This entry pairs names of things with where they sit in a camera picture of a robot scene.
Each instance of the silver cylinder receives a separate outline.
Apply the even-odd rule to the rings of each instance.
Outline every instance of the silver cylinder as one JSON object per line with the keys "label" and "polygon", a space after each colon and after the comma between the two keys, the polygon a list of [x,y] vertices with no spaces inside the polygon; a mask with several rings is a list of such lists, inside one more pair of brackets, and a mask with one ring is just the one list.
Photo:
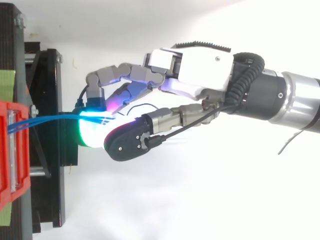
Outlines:
{"label": "silver cylinder", "polygon": [[285,101],[279,112],[269,120],[272,124],[283,125],[306,131],[314,130],[320,133],[320,123],[317,122],[320,109],[320,84],[315,78],[282,73],[286,83]]}
{"label": "silver cylinder", "polygon": [[40,177],[45,176],[45,171],[42,166],[32,166],[30,167],[30,176],[31,177]]}

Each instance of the black cable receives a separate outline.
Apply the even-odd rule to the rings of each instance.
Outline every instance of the black cable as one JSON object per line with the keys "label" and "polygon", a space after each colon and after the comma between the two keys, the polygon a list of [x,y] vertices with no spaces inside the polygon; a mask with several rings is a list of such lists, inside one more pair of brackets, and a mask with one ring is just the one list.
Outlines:
{"label": "black cable", "polygon": [[151,103],[142,103],[142,104],[135,105],[135,106],[133,106],[132,108],[130,108],[130,110],[126,113],[126,115],[128,116],[132,109],[137,108],[137,107],[141,107],[141,106],[143,106],[143,105],[149,105],[149,106],[151,106],[151,107],[154,107],[155,109],[159,109],[158,107],[156,107],[155,105],[153,105],[153,104],[151,104]]}
{"label": "black cable", "polygon": [[210,111],[209,113],[207,113],[203,117],[200,117],[198,120],[195,120],[194,122],[192,122],[192,123],[190,123],[190,124],[188,124],[186,126],[183,126],[183,127],[179,128],[176,131],[173,131],[173,132],[171,132],[171,133],[169,133],[167,135],[162,136],[162,142],[164,142],[168,138],[171,138],[171,137],[173,137],[173,136],[175,136],[175,135],[177,135],[177,134],[179,134],[179,133],[181,133],[181,132],[183,132],[183,131],[185,131],[185,130],[187,130],[189,128],[194,127],[195,125],[203,122],[204,120],[206,120],[207,118],[211,117],[213,114],[215,114],[217,112],[225,111],[227,109],[231,109],[231,108],[234,108],[234,107],[236,107],[236,105],[226,105],[226,106],[218,107],[218,108]]}
{"label": "black cable", "polygon": [[281,150],[278,152],[278,155],[280,155],[280,154],[285,150],[285,148],[289,145],[289,143],[291,143],[291,141],[292,141],[293,139],[295,139],[296,136],[298,136],[298,135],[301,134],[302,132],[303,132],[303,130],[298,131],[298,132],[296,132],[295,134],[293,134],[293,136],[292,136],[291,138],[289,138],[288,141],[286,141],[286,143],[284,144],[284,146],[283,146],[283,147],[281,148]]}
{"label": "black cable", "polygon": [[82,99],[82,98],[84,97],[84,95],[85,95],[86,90],[87,90],[88,87],[89,87],[88,85],[84,87],[84,89],[83,89],[82,92],[80,93],[79,99]]}
{"label": "black cable", "polygon": [[79,98],[77,99],[76,103],[75,103],[75,107],[76,108],[82,108],[84,107],[84,100],[82,99],[86,93],[86,90],[88,88],[88,85],[84,87],[84,89],[82,90],[82,92],[80,93]]}
{"label": "black cable", "polygon": [[264,70],[265,61],[261,56],[249,52],[241,52],[233,56],[235,62],[250,64],[250,67],[248,67],[238,79],[231,83],[226,94],[225,102],[227,104],[239,105],[251,83]]}

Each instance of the red plastic part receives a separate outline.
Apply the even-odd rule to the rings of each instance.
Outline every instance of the red plastic part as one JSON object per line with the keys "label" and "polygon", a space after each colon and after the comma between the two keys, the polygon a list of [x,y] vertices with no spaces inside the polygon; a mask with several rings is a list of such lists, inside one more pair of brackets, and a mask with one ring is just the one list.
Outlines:
{"label": "red plastic part", "polygon": [[16,133],[17,187],[16,191],[11,193],[7,110],[18,112],[16,122],[29,118],[28,107],[15,102],[0,101],[0,211],[8,203],[23,195],[31,186],[27,128]]}

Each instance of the red clamp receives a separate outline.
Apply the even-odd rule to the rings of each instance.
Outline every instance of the red clamp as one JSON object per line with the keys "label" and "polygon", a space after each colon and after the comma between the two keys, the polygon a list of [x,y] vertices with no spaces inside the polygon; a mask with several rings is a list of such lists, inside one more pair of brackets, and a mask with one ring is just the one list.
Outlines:
{"label": "red clamp", "polygon": [[28,118],[27,106],[0,101],[0,211],[31,186],[29,129],[8,135],[10,121]]}

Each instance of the coiled cable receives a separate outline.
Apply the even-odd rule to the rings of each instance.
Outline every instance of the coiled cable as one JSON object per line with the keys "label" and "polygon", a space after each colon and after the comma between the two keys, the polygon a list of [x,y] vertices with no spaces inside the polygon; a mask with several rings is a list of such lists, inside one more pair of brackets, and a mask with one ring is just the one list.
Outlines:
{"label": "coiled cable", "polygon": [[238,63],[249,63],[244,73],[236,79],[226,93],[225,103],[227,105],[240,105],[249,89],[251,83],[262,73],[265,68],[264,59],[254,53],[241,52],[234,55],[234,61]]}

